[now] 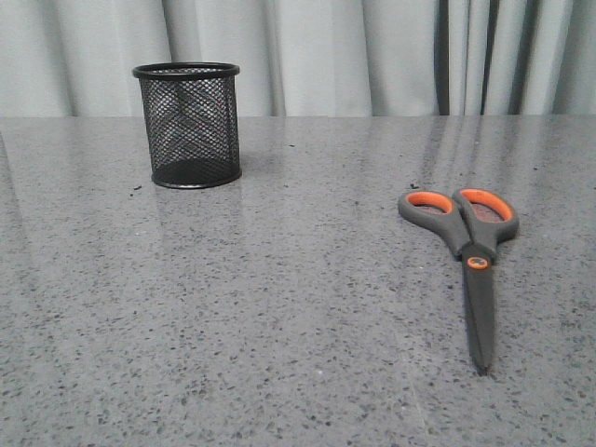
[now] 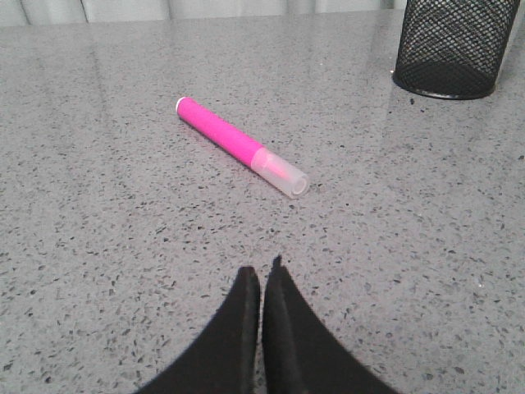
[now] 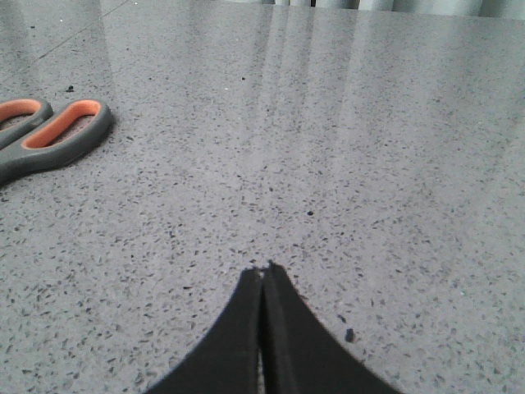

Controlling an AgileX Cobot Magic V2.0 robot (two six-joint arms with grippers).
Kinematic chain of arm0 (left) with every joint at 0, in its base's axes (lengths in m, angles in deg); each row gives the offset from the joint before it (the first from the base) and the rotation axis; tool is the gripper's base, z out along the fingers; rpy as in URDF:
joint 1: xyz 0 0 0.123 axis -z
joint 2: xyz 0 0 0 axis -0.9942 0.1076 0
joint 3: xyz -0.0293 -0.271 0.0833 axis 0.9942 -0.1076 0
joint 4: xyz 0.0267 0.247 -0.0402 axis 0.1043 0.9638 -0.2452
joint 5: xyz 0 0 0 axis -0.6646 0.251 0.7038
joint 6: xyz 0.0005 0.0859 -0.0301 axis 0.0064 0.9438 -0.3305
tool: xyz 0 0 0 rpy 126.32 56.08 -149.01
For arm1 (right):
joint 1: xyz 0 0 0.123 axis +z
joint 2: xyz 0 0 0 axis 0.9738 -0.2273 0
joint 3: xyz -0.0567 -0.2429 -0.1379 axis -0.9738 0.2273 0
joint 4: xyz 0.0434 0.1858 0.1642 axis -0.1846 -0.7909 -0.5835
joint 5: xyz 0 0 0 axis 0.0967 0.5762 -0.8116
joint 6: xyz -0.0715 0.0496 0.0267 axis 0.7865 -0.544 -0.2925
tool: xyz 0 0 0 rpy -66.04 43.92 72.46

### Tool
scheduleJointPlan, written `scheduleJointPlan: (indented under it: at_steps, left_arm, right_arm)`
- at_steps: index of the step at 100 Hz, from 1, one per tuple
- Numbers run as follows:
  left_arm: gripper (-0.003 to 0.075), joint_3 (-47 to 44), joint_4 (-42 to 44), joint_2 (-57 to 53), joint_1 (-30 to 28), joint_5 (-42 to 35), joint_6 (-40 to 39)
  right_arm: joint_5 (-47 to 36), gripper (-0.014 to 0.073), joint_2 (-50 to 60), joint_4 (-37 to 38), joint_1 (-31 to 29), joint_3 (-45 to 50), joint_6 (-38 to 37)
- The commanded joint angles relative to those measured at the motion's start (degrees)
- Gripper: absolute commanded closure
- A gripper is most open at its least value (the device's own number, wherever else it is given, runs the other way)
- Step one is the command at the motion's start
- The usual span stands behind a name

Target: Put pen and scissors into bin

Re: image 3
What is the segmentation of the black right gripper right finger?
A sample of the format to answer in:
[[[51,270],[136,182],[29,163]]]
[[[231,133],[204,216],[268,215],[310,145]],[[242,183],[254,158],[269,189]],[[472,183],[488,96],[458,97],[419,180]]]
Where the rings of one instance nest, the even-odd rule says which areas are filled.
[[[322,326],[275,263],[263,276],[262,361],[267,393],[396,393]]]

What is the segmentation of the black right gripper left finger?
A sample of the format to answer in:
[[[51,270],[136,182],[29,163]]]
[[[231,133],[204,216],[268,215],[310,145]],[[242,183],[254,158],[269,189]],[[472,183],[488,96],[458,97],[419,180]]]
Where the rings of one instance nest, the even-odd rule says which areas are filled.
[[[256,393],[262,278],[246,269],[216,322],[149,393]]]

